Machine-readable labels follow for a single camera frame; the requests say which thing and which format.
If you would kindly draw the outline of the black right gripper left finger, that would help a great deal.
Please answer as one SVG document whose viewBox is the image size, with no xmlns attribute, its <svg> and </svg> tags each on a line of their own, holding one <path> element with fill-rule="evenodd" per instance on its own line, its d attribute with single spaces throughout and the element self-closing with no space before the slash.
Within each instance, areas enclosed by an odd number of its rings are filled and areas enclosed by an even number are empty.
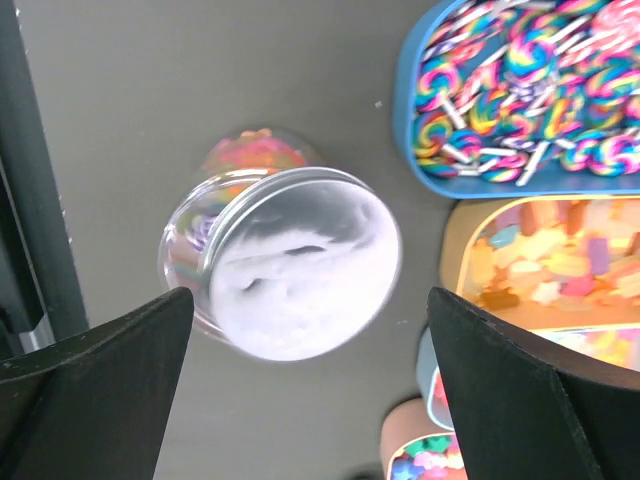
<svg viewBox="0 0 640 480">
<path fill-rule="evenodd" d="M 1 362 L 4 479 L 151 479 L 189 342 L 193 296 Z"/>
</svg>

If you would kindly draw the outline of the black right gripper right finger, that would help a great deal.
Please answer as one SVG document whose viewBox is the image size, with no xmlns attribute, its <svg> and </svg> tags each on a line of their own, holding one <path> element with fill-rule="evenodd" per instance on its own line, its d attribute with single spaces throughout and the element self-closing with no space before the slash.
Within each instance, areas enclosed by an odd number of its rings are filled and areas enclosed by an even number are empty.
<svg viewBox="0 0 640 480">
<path fill-rule="evenodd" d="M 428 332 L 471 479 L 636 479 L 639 374 L 441 287 Z"/>
</svg>

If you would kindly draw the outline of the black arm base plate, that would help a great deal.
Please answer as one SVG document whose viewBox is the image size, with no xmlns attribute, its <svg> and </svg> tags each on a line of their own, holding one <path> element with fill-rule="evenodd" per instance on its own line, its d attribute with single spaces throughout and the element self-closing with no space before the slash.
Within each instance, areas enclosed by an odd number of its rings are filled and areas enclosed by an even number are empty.
<svg viewBox="0 0 640 480">
<path fill-rule="evenodd" d="M 1 4 L 1 356 L 88 328 L 19 11 Z"/>
</svg>

